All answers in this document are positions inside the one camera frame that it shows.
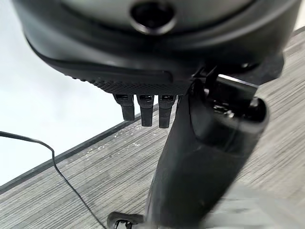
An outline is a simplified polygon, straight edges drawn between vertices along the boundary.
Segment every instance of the black cable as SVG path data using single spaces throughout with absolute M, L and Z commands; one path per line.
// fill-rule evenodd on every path
M 39 140 L 35 140 L 29 137 L 24 137 L 24 136 L 20 136 L 20 135 L 15 135 L 15 134 L 10 134 L 7 132 L 2 132 L 0 131 L 0 137 L 7 137 L 7 138 L 13 138 L 13 139 L 18 139 L 18 140 L 22 140 L 22 141 L 26 141 L 26 142 L 32 142 L 32 143 L 37 143 L 40 144 L 44 147 L 47 147 L 51 152 L 52 152 L 52 161 L 53 161 L 53 166 L 55 168 L 55 170 L 58 172 L 58 174 L 62 177 L 62 179 L 66 182 L 66 184 L 73 190 L 73 192 L 78 196 L 78 198 L 82 201 L 82 203 L 85 205 L 85 207 L 88 209 L 88 211 L 91 213 L 91 215 L 96 219 L 96 221 L 98 221 L 98 223 L 104 228 L 107 229 L 105 227 L 105 225 L 96 217 L 96 215 L 92 212 L 92 210 L 90 209 L 90 207 L 86 204 L 86 202 L 83 200 L 83 198 L 80 196 L 80 194 L 76 191 L 75 188 L 73 188 L 73 186 L 69 183 L 69 181 L 66 179 L 66 177 L 61 173 L 61 171 L 58 169 L 56 162 L 55 162 L 55 151 L 54 149 L 52 149 L 49 145 L 45 144 L 42 141 Z

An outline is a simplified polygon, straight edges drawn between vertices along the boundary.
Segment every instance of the circular sensor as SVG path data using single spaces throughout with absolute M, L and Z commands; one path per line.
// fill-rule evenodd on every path
M 130 14 L 131 25 L 144 34 L 162 35 L 175 26 L 175 11 L 168 3 L 140 2 L 132 7 Z

